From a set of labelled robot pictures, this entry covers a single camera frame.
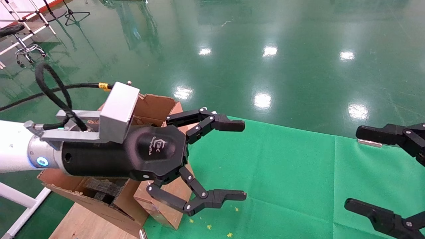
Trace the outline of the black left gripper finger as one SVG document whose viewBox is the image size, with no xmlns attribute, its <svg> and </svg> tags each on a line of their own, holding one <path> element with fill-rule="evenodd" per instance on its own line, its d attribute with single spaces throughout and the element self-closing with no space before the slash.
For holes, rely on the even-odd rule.
<svg viewBox="0 0 425 239">
<path fill-rule="evenodd" d="M 147 192 L 153 199 L 187 216 L 194 216 L 205 208 L 220 209 L 227 200 L 243 201 L 247 197 L 246 192 L 239 190 L 213 189 L 207 191 L 185 167 L 179 169 L 178 176 L 195 195 L 192 200 L 185 201 L 162 190 L 161 186 L 164 181 L 159 179 L 155 179 L 153 183 L 147 186 Z"/>
<path fill-rule="evenodd" d="M 227 115 L 210 112 L 205 107 L 168 115 L 166 124 L 177 128 L 194 124 L 185 133 L 188 144 L 194 144 L 212 130 L 242 132 L 245 129 L 243 120 L 231 120 Z"/>
</svg>

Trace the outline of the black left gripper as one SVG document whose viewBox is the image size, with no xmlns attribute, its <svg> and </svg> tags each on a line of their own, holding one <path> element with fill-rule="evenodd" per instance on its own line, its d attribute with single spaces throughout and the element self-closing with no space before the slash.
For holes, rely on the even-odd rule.
<svg viewBox="0 0 425 239">
<path fill-rule="evenodd" d="M 123 143 L 64 142 L 62 161 L 73 176 L 161 180 L 187 164 L 186 135 L 175 126 L 132 126 Z"/>
</svg>

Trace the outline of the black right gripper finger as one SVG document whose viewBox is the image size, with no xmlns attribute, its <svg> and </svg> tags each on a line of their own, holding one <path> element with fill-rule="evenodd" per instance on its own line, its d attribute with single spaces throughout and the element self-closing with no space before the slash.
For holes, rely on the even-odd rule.
<svg viewBox="0 0 425 239">
<path fill-rule="evenodd" d="M 374 230 L 396 239 L 424 239 L 420 231 L 425 227 L 425 212 L 408 218 L 360 200 L 348 198 L 344 208 L 348 211 L 367 217 Z"/>
<path fill-rule="evenodd" d="M 356 137 L 384 145 L 398 145 L 422 166 L 425 166 L 424 123 L 410 126 L 386 124 L 383 128 L 362 125 L 357 128 Z"/>
</svg>

